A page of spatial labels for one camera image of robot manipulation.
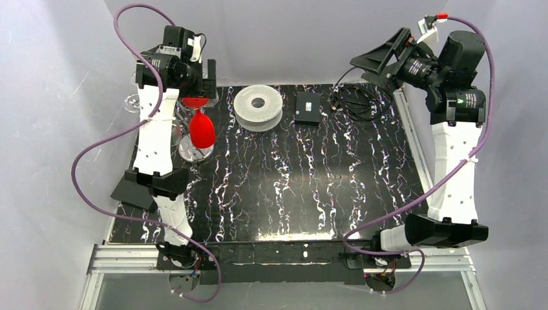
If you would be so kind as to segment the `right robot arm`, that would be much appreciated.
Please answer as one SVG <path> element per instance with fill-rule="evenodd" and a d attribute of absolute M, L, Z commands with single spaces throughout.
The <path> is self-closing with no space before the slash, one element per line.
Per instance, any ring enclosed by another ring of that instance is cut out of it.
<path fill-rule="evenodd" d="M 375 233 L 369 251 L 458 248 L 488 238 L 474 203 L 474 151 L 485 132 L 487 100 L 472 85 L 485 51 L 479 34 L 456 30 L 435 55 L 423 39 L 401 28 L 381 46 L 351 60 L 366 81 L 383 90 L 395 91 L 405 83 L 424 90 L 435 144 L 435 185 L 427 213 L 408 215 L 404 224 Z"/>

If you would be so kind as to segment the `red wine glass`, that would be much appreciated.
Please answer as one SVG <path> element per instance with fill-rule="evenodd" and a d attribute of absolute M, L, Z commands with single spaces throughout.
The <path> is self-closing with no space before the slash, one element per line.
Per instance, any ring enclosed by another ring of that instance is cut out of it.
<path fill-rule="evenodd" d="M 208 98 L 185 97 L 182 103 L 195 111 L 189 122 L 189 135 L 192 144 L 198 149 L 206 149 L 216 142 L 216 133 L 213 122 L 201 108 L 208 103 Z"/>

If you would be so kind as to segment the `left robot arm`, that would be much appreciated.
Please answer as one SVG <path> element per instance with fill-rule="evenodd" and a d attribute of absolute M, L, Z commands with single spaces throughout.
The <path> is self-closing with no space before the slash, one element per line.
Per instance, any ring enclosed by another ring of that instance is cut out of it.
<path fill-rule="evenodd" d="M 201 40 L 180 26 L 167 25 L 163 40 L 143 51 L 136 62 L 136 83 L 140 100 L 138 150 L 125 179 L 146 187 L 165 224 L 164 240 L 156 248 L 179 267 L 194 267 L 200 261 L 198 247 L 191 245 L 192 228 L 184 205 L 189 171 L 172 161 L 172 133 L 176 104 L 196 109 L 190 121 L 191 144 L 208 149 L 216 141 L 211 120 L 200 109 L 217 99 L 216 61 L 203 70 Z"/>

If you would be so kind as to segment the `clear wine glass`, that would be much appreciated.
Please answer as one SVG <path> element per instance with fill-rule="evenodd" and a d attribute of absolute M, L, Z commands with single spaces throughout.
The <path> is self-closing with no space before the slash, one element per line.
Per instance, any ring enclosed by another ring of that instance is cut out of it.
<path fill-rule="evenodd" d="M 127 96 L 123 102 L 123 107 L 127 112 L 139 113 L 141 105 L 138 93 Z"/>

